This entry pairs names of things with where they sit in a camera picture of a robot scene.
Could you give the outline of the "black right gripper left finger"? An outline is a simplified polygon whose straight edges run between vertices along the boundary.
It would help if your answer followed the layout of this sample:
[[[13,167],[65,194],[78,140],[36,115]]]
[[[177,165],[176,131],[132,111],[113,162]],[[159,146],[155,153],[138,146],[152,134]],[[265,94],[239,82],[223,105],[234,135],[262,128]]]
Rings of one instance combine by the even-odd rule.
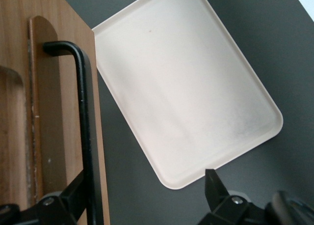
[[[83,172],[57,196],[47,196],[36,205],[40,225],[76,225],[86,209]]]

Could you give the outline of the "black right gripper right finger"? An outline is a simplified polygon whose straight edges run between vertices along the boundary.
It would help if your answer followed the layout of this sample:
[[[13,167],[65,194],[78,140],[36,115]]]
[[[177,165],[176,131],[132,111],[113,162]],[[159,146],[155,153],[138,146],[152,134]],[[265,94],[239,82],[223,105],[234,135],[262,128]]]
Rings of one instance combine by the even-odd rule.
[[[250,203],[232,196],[213,169],[205,171],[205,196],[210,208],[200,225],[241,225],[250,217]]]

